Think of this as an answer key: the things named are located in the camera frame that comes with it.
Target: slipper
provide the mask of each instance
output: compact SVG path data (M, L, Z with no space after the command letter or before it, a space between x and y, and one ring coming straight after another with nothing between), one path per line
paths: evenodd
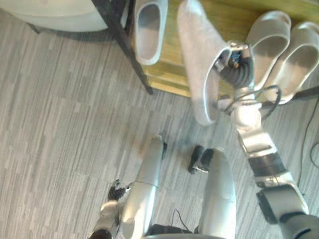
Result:
M178 9L177 26L186 67L194 114L202 125L217 118L220 75L212 69L220 55L225 62L230 47L209 22L198 0L184 0Z
M255 90L264 85L277 58L290 41L290 17L282 11L269 11L261 15L251 27L246 42L255 55Z
M135 5L135 53L143 65L160 59L168 0L137 0Z
M278 85L282 90L280 104L287 103L300 89L319 63L319 26L302 22L291 31L290 45L278 58L265 87ZM275 101L277 91L265 92L269 101Z

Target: black cord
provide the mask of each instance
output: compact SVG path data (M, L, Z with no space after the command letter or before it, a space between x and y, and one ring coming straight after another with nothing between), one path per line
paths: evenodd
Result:
M319 142L315 143L315 144L311 147L311 150L310 150L310 161L311 161L311 163L313 163L313 165L314 165L317 169L319 169L319 165L317 165L317 164L315 163L314 159L313 159L313 150L315 149L315 147L316 147L317 145L319 146Z
M185 227L185 229L189 231L188 227L185 225L185 223L183 222L183 219L181 218L181 215L180 215L179 210L177 210L176 208L174 209L173 216L172 216L172 219L171 219L171 225L170 225L170 226L171 226L171 227L173 226L175 212L177 212L177 213L178 213L178 216L179 216L180 222L183 224L183 226Z
M252 91L252 92L249 92L247 94L244 94L238 98L236 98L226 109L225 109L225 112L227 112L236 102L238 102L240 99L246 97L246 96L249 96L249 95L258 95L257 97L259 97L262 93L266 92L266 91L269 91L269 90L272 90L272 89L276 89L277 90L277 97L276 97L276 101L274 102L272 108L264 115L262 116L262 119L261 120L265 120L267 119L271 114L272 112L274 112L274 110L276 109L276 107L279 105L279 102L281 100L281 96L282 96L282 91L281 89L279 88L279 86L277 85L273 85L273 86L268 86L268 87L265 87L263 89L260 89L260 90L257 90L257 91Z
M301 147L300 174L299 174L299 179L298 179L298 183L297 183L298 187L300 185L300 180L301 180L301 176L302 176L302 173L303 173L303 157L304 157L304 147L305 147L306 136L307 136L307 133L308 133L309 125L311 124L311 122L313 121L313 118L315 116L318 103L319 103L319 98L317 99L317 102L316 102L315 107L314 107L313 114L311 115L310 120L309 120L309 122L307 124L306 131L305 131L305 136L304 136L304 140L303 140L303 144L302 144L302 147ZM315 143L311 147L311 150L310 150L310 161L316 168L319 169L319 166L316 165L316 163L313 160L313 150L314 150L315 146L318 145L318 144L319 144L319 142Z

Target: metal rack leg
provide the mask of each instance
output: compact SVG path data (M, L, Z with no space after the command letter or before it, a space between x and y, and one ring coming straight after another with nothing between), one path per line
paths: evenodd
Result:
M92 0L92 3L101 15L103 21L107 24L109 30L113 33L114 38L116 39L120 48L131 62L133 69L144 85L147 93L152 95L153 90L147 81L146 75L144 74L141 65L136 60L135 52L125 30L120 23L120 20L116 18L116 15L113 13L111 2L109 0Z

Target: black connector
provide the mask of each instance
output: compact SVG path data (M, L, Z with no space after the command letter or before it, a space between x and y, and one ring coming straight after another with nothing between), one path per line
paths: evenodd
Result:
M272 176L286 172L279 154L271 153L261 157L249 158L248 162L255 177Z

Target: black wheel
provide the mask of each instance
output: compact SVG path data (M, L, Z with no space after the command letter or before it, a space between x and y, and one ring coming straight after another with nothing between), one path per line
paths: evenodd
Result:
M163 153L162 153L162 156L161 156L161 159L163 160L166 156L166 152L167 152L167 143L163 143Z
M213 158L213 154L214 150L212 148L208 148L204 151L202 157L200 158L202 168L207 172L209 171L209 164Z
M190 158L190 164L188 166L188 171L191 174L195 174L196 173L196 169L194 168L194 164L200 159L200 157L202 156L203 152L204 152L205 148L201 145L198 145L194 148L194 151L191 155Z

